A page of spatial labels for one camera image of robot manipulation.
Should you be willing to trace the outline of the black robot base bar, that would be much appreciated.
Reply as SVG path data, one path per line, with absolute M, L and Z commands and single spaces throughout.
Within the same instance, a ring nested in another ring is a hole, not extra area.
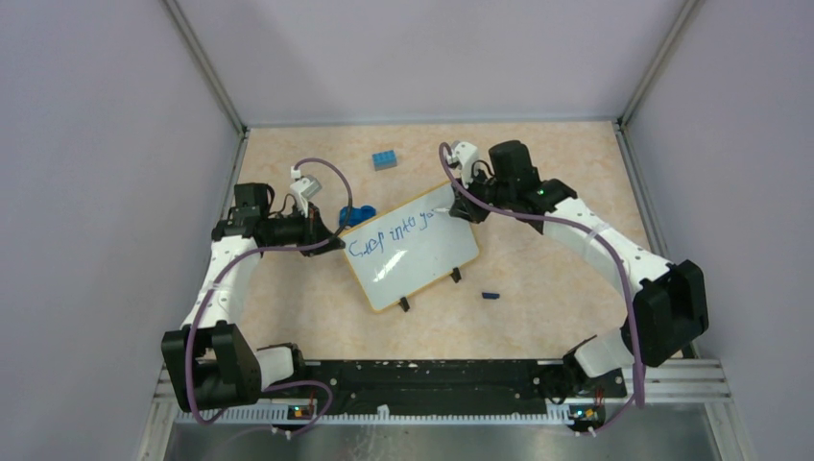
M 386 406 L 394 416 L 543 415 L 576 399 L 602 405 L 624 398 L 620 370 L 588 377 L 575 359 L 444 359 L 307 361 L 294 349 L 294 372 L 270 384 L 251 375 L 243 404 L 299 400 L 310 416 L 367 416 Z

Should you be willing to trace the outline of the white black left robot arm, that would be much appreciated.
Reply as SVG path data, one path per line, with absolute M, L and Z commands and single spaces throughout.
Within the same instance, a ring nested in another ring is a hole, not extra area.
M 161 340 L 182 411 L 254 404 L 270 386 L 290 398 L 306 388 L 308 373 L 294 344 L 256 351 L 238 323 L 262 255 L 294 251 L 311 256 L 344 248 L 311 201 L 321 188 L 312 176 L 294 181 L 289 194 L 295 203 L 284 214 L 272 211 L 275 193 L 269 185 L 235 185 L 234 204 L 211 233 L 209 265 L 198 298 L 180 328 Z

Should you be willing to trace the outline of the yellow-framed whiteboard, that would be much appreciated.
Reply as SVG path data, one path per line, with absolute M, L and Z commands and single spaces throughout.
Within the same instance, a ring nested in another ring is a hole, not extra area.
M 450 208 L 453 201 L 452 186 L 444 182 L 341 234 L 346 260 L 373 311 L 397 305 L 479 256 L 470 222 L 432 210 Z

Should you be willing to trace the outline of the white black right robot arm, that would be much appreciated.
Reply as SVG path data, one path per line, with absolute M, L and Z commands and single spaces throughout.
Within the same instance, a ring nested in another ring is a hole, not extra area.
M 442 143 L 439 159 L 451 180 L 452 217 L 481 223 L 493 213 L 531 226 L 579 255 L 623 297 L 623 325 L 595 335 L 563 359 L 563 384 L 587 396 L 602 375 L 631 366 L 637 373 L 658 367 L 708 329 L 706 285 L 691 260 L 672 262 L 614 229 L 557 179 L 544 180 L 528 147 L 501 142 L 482 160 L 471 143 Z

